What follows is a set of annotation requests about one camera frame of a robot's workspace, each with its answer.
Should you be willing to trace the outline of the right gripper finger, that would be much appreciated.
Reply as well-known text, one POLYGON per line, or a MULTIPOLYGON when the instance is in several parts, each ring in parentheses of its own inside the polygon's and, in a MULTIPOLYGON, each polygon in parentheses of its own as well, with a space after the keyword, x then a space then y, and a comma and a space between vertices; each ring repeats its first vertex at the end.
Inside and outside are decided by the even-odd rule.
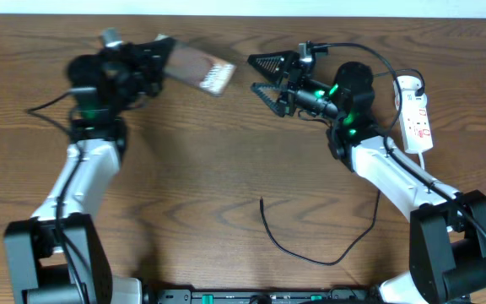
POLYGON ((281 83, 289 75, 296 52, 283 51, 267 54, 253 54, 247 62, 269 83, 281 83))
POLYGON ((253 83, 251 85, 251 91, 256 94, 276 116, 284 117, 286 115, 286 106, 278 100, 274 101, 269 97, 266 93, 267 90, 279 92, 280 95, 282 95, 282 93, 285 93, 287 90, 286 86, 266 83, 253 83))

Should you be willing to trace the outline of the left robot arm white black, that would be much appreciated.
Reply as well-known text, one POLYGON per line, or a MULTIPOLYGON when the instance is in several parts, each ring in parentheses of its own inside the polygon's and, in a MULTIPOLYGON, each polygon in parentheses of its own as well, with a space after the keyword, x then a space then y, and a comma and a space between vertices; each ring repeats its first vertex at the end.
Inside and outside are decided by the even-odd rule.
POLYGON ((27 220, 4 235, 13 299, 17 303, 155 303, 141 280, 111 272, 94 217, 121 169, 127 149, 124 111, 162 90, 173 38, 143 44, 105 37, 95 54, 67 66, 75 106, 68 113, 67 159, 52 190, 27 220))

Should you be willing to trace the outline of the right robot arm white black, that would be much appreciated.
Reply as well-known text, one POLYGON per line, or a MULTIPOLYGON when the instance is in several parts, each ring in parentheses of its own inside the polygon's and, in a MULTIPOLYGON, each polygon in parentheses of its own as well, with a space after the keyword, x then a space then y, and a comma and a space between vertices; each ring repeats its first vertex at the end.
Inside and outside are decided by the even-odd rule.
POLYGON ((320 46, 249 56, 263 77, 251 90, 278 117, 325 123, 333 157, 407 218, 408 270, 376 286, 367 302, 469 302, 472 293, 486 288, 486 196, 440 182, 398 149, 372 114, 369 66, 346 62, 331 84, 316 81, 316 54, 326 51, 320 46))

